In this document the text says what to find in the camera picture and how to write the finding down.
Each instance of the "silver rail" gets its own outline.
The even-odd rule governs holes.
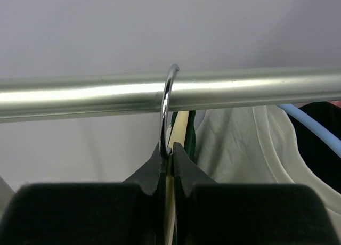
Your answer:
[[[159,112],[165,72],[0,80],[0,122]],[[179,72],[170,111],[341,99],[341,68]]]

